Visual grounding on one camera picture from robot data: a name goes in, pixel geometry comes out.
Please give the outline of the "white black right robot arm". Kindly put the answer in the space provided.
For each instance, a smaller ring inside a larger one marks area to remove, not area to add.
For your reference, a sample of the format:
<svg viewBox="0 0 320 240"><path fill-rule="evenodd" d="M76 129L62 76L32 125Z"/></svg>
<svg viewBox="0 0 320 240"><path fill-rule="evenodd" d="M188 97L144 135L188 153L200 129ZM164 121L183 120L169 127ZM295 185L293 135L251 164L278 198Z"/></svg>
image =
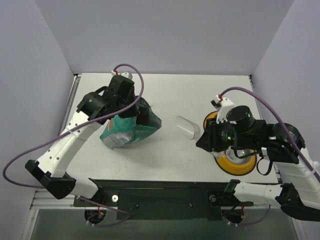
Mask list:
<svg viewBox="0 0 320 240"><path fill-rule="evenodd" d="M247 183L232 179L223 192L224 201L230 205L242 202L268 204L288 216L318 222L320 220L320 183L316 163L303 161L299 154L307 151L298 129L287 123L266 123L255 119L248 106L230 109L219 118L219 111L204 120L204 133L196 146L207 152L232 149L249 150L249 156L259 155L276 165L287 182L277 185Z"/></svg>

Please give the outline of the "clear plastic scoop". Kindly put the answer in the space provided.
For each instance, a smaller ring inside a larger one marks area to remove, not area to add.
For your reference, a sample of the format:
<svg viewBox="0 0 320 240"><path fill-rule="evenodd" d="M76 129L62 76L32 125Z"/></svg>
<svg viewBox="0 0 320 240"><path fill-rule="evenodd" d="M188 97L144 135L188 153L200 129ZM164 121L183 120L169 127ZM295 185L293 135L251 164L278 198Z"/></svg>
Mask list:
<svg viewBox="0 0 320 240"><path fill-rule="evenodd" d="M198 141L201 137L200 126L193 121L190 121L182 116L177 116L175 119L175 125L178 131L189 140Z"/></svg>

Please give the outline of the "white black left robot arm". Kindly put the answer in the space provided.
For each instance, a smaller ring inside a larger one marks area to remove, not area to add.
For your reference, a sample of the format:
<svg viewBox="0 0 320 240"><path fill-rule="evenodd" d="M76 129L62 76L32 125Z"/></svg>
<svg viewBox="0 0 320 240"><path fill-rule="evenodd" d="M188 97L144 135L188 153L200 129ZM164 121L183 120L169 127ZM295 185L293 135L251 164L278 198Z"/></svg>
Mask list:
<svg viewBox="0 0 320 240"><path fill-rule="evenodd" d="M103 193L93 180L71 176L67 168L88 138L112 118L112 113L121 109L124 109L121 117L133 117L138 113L132 78L130 72L115 73L109 85L87 93L63 130L63 137L38 159L25 164L26 170L56 199L74 195L85 197L92 206L102 202Z"/></svg>

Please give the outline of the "green white dog food bag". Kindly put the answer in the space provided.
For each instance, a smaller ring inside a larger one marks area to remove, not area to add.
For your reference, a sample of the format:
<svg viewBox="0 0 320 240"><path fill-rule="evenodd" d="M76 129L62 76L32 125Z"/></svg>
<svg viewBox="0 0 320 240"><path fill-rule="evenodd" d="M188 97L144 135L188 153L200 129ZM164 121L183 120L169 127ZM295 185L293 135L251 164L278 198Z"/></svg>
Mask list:
<svg viewBox="0 0 320 240"><path fill-rule="evenodd" d="M162 127L162 120L144 98L140 98L138 110L134 117L114 116L99 139L110 149L120 148L143 141Z"/></svg>

